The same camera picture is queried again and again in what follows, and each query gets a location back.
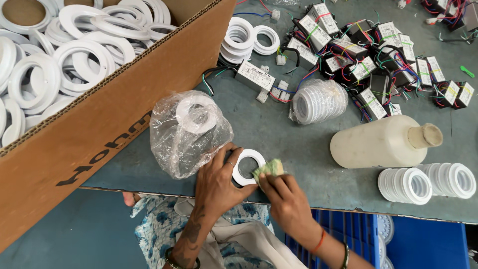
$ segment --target white plastic bottle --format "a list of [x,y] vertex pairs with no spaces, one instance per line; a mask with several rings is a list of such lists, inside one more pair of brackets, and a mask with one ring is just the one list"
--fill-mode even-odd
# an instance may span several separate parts
[[442,142],[435,125],[420,126],[409,116],[395,115],[336,133],[330,152],[345,168],[410,167],[425,159],[427,148]]

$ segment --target hand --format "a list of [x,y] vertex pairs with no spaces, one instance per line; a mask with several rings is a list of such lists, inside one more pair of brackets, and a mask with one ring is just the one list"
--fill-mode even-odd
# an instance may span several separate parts
[[271,215],[288,235],[311,250],[322,237],[322,228],[312,217],[304,191],[291,175],[259,175],[261,187],[271,201]]
[[[233,150],[233,152],[224,164],[226,152],[230,150]],[[247,185],[239,189],[231,182],[232,170],[237,165],[239,155],[243,150],[242,147],[228,143],[197,172],[195,207],[204,206],[204,214],[213,216],[214,221],[229,209],[241,203],[257,189],[257,184]]]

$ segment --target grey work table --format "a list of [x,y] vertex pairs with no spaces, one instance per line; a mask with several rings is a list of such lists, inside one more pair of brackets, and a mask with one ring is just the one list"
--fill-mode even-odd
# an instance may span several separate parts
[[[270,26],[284,42],[286,31],[292,25],[290,16],[285,11],[289,11],[294,17],[300,17],[305,11],[305,5],[310,3],[311,1],[303,0],[301,7],[268,5],[270,9],[281,10],[278,22],[268,16],[239,16],[250,21],[253,26]],[[431,15],[415,3],[418,0],[412,1],[403,10],[398,9],[397,2],[392,0],[339,0],[336,4],[327,1],[327,6],[336,15],[339,27],[360,19],[376,22],[375,9],[379,12],[382,23],[393,21],[399,30],[411,36],[416,55],[436,56],[447,79],[469,81],[478,89],[476,79],[460,71],[460,65],[464,65],[470,71],[478,73],[477,45],[438,41],[440,31],[442,38],[457,39],[459,33],[457,31],[451,34],[441,23],[426,25],[424,20]],[[264,14],[266,10],[258,0],[249,0],[238,5],[236,12]],[[294,90],[300,79],[308,73],[300,67],[293,78],[284,75],[295,63],[288,61],[285,66],[277,66],[275,55],[260,56],[253,53],[252,59],[251,63],[258,67],[270,67],[270,74],[277,78],[275,85],[281,79],[288,81],[289,90]],[[323,79],[319,73],[312,77]],[[347,111],[335,119],[298,125],[288,119],[288,104],[276,102],[271,97],[265,104],[259,103],[256,100],[258,92],[236,81],[231,71],[211,78],[212,76],[208,81],[215,90],[214,100],[234,130],[233,142],[261,152],[266,160],[281,159],[284,169],[295,175],[299,185],[305,190],[311,207],[478,223],[478,195],[467,200],[434,196],[426,205],[389,202],[382,197],[377,187],[377,178],[382,168],[341,168],[330,155],[329,143],[334,133],[363,124],[360,123],[361,113],[352,102],[349,102]],[[195,90],[206,91],[206,88],[200,84]],[[470,107],[461,110],[439,109],[433,105],[431,98],[418,99],[415,95],[407,102],[403,97],[393,97],[392,102],[399,103],[403,114],[414,118],[418,123],[433,123],[442,130],[443,145],[430,148],[423,163],[459,162],[478,176],[478,97],[472,98]],[[251,171],[243,163],[246,161],[239,164],[240,169]],[[195,179],[192,176],[174,180],[163,172],[150,150],[149,130],[146,130],[82,187],[194,196]],[[268,203],[266,196],[259,191],[251,195],[248,201]]]

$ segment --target bracelet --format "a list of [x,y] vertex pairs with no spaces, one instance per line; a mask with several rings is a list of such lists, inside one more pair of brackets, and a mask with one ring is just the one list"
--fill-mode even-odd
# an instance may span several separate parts
[[[167,263],[169,264],[169,266],[171,266],[171,268],[173,268],[173,269],[186,269],[186,268],[184,268],[184,267],[181,267],[181,266],[177,265],[174,261],[172,261],[172,260],[170,259],[170,255],[171,255],[171,253],[172,253],[172,251],[173,251],[173,248],[174,248],[174,247],[170,247],[170,248],[168,248],[168,249],[166,250],[166,253],[165,253],[166,262],[167,262]],[[193,269],[199,269],[199,268],[201,268],[201,262],[199,262],[199,258],[197,258],[197,257],[196,257],[196,264],[197,264],[197,266],[196,266],[195,268],[193,268]]]
[[326,233],[325,229],[322,228],[322,238],[320,239],[319,244],[317,244],[317,246],[314,248],[314,250],[312,250],[312,253],[315,253],[319,249],[319,247],[322,245],[322,242],[324,241],[324,237],[326,236],[326,234],[327,233]]
[[345,257],[344,257],[344,263],[342,263],[342,269],[347,269],[350,250],[348,248],[347,243],[344,242],[344,246],[345,246]]

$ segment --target clear plastic bag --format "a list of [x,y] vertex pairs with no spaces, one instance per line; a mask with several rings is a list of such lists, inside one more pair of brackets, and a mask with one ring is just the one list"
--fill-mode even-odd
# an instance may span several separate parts
[[264,0],[267,4],[277,6],[301,6],[302,0]]
[[152,111],[151,151],[173,179],[195,174],[233,137],[216,103],[197,90],[163,98]]
[[294,95],[289,118],[300,124],[321,123],[347,108],[348,95],[334,80],[309,79]]

